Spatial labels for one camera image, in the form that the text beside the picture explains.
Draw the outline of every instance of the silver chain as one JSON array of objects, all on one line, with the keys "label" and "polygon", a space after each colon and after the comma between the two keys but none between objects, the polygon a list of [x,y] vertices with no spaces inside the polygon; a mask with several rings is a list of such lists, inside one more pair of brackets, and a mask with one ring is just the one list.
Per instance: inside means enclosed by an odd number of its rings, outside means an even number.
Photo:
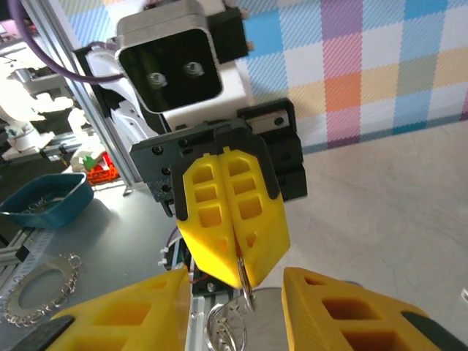
[{"label": "silver chain", "polygon": [[[24,288],[31,281],[32,276],[36,276],[37,272],[43,274],[44,271],[51,271],[57,268],[54,268],[53,265],[58,265],[58,263],[63,264],[67,262],[69,267],[66,271],[69,271],[69,275],[65,276],[64,271],[61,270],[67,280],[62,284],[60,288],[60,293],[51,301],[45,302],[35,309],[22,309],[18,306],[13,308],[13,301],[18,302],[19,295],[24,290]],[[3,316],[4,319],[11,324],[16,325],[18,328],[27,328],[32,325],[37,324],[41,319],[50,311],[62,307],[68,299],[70,294],[73,294],[76,287],[76,282],[78,280],[78,268],[81,266],[81,259],[76,254],[61,254],[58,259],[45,263],[44,265],[34,269],[30,274],[25,276],[16,276],[13,278],[13,281],[17,284],[10,289],[9,295],[7,296],[7,302],[3,305]]]}]

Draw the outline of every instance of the metal key ring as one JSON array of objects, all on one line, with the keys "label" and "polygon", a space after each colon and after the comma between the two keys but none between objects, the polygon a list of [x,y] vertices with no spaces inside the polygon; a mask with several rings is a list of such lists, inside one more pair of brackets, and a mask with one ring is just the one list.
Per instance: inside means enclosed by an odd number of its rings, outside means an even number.
[{"label": "metal key ring", "polygon": [[210,310],[208,313],[208,316],[206,318],[206,326],[205,326],[205,333],[206,333],[206,342],[208,344],[208,348],[210,351],[216,351],[214,348],[214,340],[213,340],[213,334],[210,329],[210,325],[213,322],[214,315],[223,307],[224,305],[222,303],[217,303],[213,308]]},{"label": "metal key ring", "polygon": [[238,270],[247,307],[250,311],[254,312],[254,294],[252,293],[252,286],[250,285],[249,278],[247,277],[246,266],[244,265],[244,259],[242,257],[238,258]]},{"label": "metal key ring", "polygon": [[[227,337],[229,338],[231,347],[233,347],[235,351],[239,350],[239,346],[237,345],[237,341],[235,340],[235,337],[233,335],[233,330],[231,329],[229,324],[226,323],[226,320],[218,321],[218,323],[223,326],[224,328],[223,334],[227,335]],[[240,349],[239,351],[243,351],[244,346],[245,346],[245,339],[244,339],[242,349]]]}]

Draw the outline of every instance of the red basket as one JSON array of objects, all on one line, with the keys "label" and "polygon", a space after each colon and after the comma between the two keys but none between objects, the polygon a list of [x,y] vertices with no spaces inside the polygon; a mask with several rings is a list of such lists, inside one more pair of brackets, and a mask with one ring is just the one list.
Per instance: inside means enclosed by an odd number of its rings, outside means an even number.
[{"label": "red basket", "polygon": [[107,152],[102,154],[102,159],[109,169],[104,169],[101,165],[97,165],[95,168],[89,171],[88,182],[91,185],[108,183],[120,177],[117,168],[114,166]]}]

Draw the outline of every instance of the checkered fabric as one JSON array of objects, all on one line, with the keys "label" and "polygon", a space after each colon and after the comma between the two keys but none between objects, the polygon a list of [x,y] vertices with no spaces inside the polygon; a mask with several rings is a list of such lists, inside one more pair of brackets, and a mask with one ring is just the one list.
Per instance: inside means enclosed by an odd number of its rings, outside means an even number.
[{"label": "checkered fabric", "polygon": [[[59,0],[85,45],[143,0]],[[305,151],[468,119],[468,0],[238,0],[249,98],[289,97]]]}]

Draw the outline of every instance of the camera lens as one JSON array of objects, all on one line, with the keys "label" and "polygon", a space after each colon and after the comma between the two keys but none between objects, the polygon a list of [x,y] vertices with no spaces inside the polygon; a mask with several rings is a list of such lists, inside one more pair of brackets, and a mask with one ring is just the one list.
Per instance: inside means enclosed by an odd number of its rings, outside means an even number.
[{"label": "camera lens", "polygon": [[166,76],[158,72],[150,73],[148,75],[148,82],[155,89],[160,89],[167,85]]},{"label": "camera lens", "polygon": [[205,74],[203,66],[198,62],[189,62],[188,64],[185,64],[184,70],[190,77],[201,77]]}]

